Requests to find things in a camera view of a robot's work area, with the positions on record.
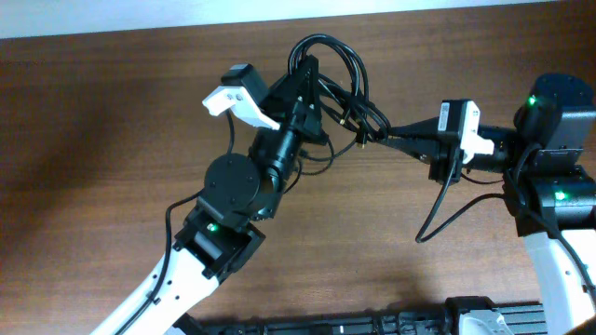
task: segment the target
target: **wooden table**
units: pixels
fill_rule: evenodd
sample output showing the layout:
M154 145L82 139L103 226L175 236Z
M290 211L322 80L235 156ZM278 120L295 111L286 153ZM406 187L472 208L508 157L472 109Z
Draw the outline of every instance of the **wooden table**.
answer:
M201 101L232 64L251 62L273 83L291 47L324 32L364 59L372 100L394 125L470 97L482 123L511 127L544 72L596 87L594 9L585 1L0 41L0 332L89 332L138 286L163 253L166 206L200 189L227 146L225 120ZM348 83L338 57L313 51L323 73ZM326 116L324 127L336 147L350 141ZM254 133L237 122L237 152ZM581 159L592 175L595 144L591 136ZM437 220L499 187L460 182ZM267 235L258 252L191 314L331 314L457 295L538 300L499 201L414 243L439 188L404 154L352 150L284 197L275 219L258 224ZM175 212L174 232L189 209Z

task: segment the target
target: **white wall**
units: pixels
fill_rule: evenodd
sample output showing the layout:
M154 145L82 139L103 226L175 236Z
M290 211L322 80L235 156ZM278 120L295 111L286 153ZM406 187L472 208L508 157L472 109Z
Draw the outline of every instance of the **white wall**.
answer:
M0 38L285 20L540 0L0 0Z

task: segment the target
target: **wooden surface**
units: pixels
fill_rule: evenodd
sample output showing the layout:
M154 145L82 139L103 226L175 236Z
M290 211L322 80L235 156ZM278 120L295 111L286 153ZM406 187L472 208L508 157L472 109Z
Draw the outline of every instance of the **wooden surface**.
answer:
M590 3L1 40L0 333L89 332L139 285L163 253L166 206L201 188L227 146L225 120L201 101L230 65L249 61L272 83L296 41L324 32L364 59L372 100L394 125L437 115L442 99L470 97L482 123L510 127L544 72L596 86ZM321 71L347 84L339 58L314 51ZM349 142L326 116L324 127L336 147ZM237 152L254 133L237 122ZM581 160L592 175L595 140ZM414 243L439 188L404 154L375 145L349 152L284 197L275 219L258 224L267 235L258 252L191 314L330 314L456 295L539 299L499 201ZM460 182L437 219L491 191L499 186ZM175 231L188 210L174 214Z

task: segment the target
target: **white plastic part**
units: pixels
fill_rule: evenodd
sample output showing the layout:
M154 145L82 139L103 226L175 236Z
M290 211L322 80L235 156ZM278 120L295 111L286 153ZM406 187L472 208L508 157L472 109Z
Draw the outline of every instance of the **white plastic part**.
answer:
M589 277L594 280L596 231L566 230L562 235L588 266ZM564 334L593 317L596 307L584 292L585 283L561 242L550 239L547 233L531 234L523 241L538 277L549 334Z
M513 335L505 317L489 310L471 311L459 316L459 335Z
M474 158L474 154L493 154L494 143L478 135L481 110L474 101L470 100L466 103L465 116L462 141L459 148L464 152L463 163L467 164Z
M155 286L163 261L162 257L141 285L91 334L112 335L137 312ZM157 294L159 303L149 305L125 334L163 334L186 311L209 297L219 286L219 282L215 276L205 278L202 274L204 269L205 265L185 248L180 251L172 249L166 279Z
M279 129L279 123L261 112L251 94L244 87L217 87L203 100L203 105L209 109L209 114L213 116L217 116L229 108L237 118L253 127Z

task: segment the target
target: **green light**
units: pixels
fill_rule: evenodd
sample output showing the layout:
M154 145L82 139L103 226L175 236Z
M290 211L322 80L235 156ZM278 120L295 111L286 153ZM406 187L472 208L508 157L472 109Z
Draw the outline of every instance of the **green light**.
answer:
M567 194L565 194L565 192L562 192L562 191L555 192L555 199L557 199L557 200L565 200L566 197L567 197Z

